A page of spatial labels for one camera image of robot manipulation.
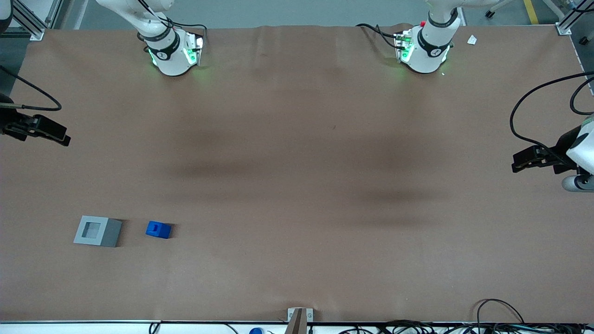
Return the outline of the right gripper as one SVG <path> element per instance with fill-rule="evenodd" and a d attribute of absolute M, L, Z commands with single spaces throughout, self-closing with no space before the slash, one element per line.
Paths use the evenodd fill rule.
<path fill-rule="evenodd" d="M 64 147 L 70 145 L 71 138 L 66 135 L 67 128 L 46 116 L 26 116 L 15 109 L 0 109 L 0 131 L 19 141 L 28 137 L 42 138 L 56 142 Z"/>

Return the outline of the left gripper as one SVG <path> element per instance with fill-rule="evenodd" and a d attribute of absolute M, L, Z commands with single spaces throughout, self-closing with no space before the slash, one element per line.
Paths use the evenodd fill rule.
<path fill-rule="evenodd" d="M 552 148 L 567 164 L 555 165 L 556 157 L 547 149 L 533 145 L 513 154 L 513 173 L 534 167 L 554 165 L 554 173 L 579 170 L 578 174 L 594 173 L 594 117 L 588 116 L 578 127 L 564 133 Z"/>

